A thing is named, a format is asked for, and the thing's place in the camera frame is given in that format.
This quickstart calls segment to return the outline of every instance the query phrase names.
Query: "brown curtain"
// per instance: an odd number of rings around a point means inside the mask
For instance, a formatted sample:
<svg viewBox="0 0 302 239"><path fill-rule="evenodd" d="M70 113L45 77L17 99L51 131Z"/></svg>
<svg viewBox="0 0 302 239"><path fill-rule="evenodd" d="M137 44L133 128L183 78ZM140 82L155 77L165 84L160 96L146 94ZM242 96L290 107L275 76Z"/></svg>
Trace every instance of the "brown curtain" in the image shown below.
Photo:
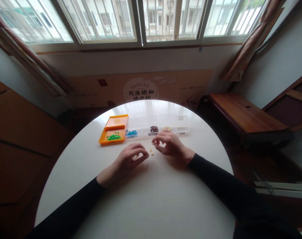
<svg viewBox="0 0 302 239"><path fill-rule="evenodd" d="M0 20L0 45L37 79L52 96L65 96L68 86Z"/></svg>
<svg viewBox="0 0 302 239"><path fill-rule="evenodd" d="M239 51L230 61L221 75L223 81L240 81L242 75L250 62L255 50L264 40L270 22L276 16L277 12L283 6L286 0L267 0L267 6L262 13L257 27L249 35L249 37L242 44Z"/></svg>

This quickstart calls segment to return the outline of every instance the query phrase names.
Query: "orange plastic box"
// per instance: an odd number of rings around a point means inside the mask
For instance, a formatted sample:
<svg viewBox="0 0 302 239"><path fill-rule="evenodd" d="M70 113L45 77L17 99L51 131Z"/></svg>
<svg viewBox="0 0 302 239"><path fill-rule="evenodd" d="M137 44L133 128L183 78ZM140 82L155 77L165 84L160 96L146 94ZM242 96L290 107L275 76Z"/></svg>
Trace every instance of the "orange plastic box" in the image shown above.
<svg viewBox="0 0 302 239"><path fill-rule="evenodd" d="M99 143L112 143L112 142L119 142L124 141L124 134L125 134L125 125L124 122L128 119L129 115L119 115L119 116L110 116L107 124L105 125L103 132L101 134ZM107 136L111 136L115 134L115 132L119 132L117 134L120 135L121 139L116 140L108 140Z"/></svg>

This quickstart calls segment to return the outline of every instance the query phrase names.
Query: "clear plastic compartment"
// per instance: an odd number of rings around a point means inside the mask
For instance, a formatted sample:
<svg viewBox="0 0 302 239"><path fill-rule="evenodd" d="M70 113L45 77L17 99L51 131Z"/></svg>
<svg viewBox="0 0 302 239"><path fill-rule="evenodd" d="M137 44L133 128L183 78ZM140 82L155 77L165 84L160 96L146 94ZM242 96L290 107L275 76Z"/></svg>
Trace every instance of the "clear plastic compartment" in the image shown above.
<svg viewBox="0 0 302 239"><path fill-rule="evenodd" d="M140 117L141 124L142 124L142 135L153 135L157 134L158 132L151 133L151 126L157 126L157 115L147 115Z"/></svg>
<svg viewBox="0 0 302 239"><path fill-rule="evenodd" d="M132 118L126 120L126 130L124 136L127 138L134 138L142 136L142 126L140 118ZM137 134L127 135L129 132L136 132Z"/></svg>
<svg viewBox="0 0 302 239"><path fill-rule="evenodd" d="M175 119L177 134L186 134L190 132L190 129L187 126L187 116L176 116Z"/></svg>
<svg viewBox="0 0 302 239"><path fill-rule="evenodd" d="M159 114L158 126L159 131L164 129L170 130L172 133L176 133L176 114Z"/></svg>

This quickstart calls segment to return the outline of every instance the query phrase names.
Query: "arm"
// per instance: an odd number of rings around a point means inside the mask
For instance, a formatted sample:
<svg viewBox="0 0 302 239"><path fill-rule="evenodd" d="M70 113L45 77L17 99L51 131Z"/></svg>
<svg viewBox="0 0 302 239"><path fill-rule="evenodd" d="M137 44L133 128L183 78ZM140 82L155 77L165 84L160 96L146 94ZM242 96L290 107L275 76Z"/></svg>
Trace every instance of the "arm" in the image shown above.
<svg viewBox="0 0 302 239"><path fill-rule="evenodd" d="M302 238L253 188L195 154L175 134L162 131L152 142L164 155L181 158L234 214L238 220L234 238Z"/></svg>
<svg viewBox="0 0 302 239"><path fill-rule="evenodd" d="M142 153L140 158L132 159L140 153ZM105 189L114 180L129 173L148 157L148 152L140 143L130 144L109 167L58 207L25 238L72 237Z"/></svg>

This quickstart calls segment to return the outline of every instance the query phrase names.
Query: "table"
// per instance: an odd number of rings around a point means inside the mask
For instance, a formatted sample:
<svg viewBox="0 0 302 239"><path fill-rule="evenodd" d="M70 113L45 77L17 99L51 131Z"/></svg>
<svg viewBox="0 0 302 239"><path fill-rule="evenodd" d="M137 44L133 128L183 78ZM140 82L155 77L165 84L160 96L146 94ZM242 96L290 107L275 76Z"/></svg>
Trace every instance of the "table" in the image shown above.
<svg viewBox="0 0 302 239"><path fill-rule="evenodd" d="M209 94L205 98L223 115L241 137L237 148L252 143L281 141L283 147L294 138L293 132L265 111L235 92Z"/></svg>
<svg viewBox="0 0 302 239"><path fill-rule="evenodd" d="M155 150L152 136L98 143L109 116L122 114L187 115L190 133L179 135L182 143L233 174L222 143L195 113L167 101L126 103L90 122L63 151L43 190L36 225L110 165L124 147L140 142L152 148L154 156L108 188L75 238L233 238L235 217L185 165Z"/></svg>

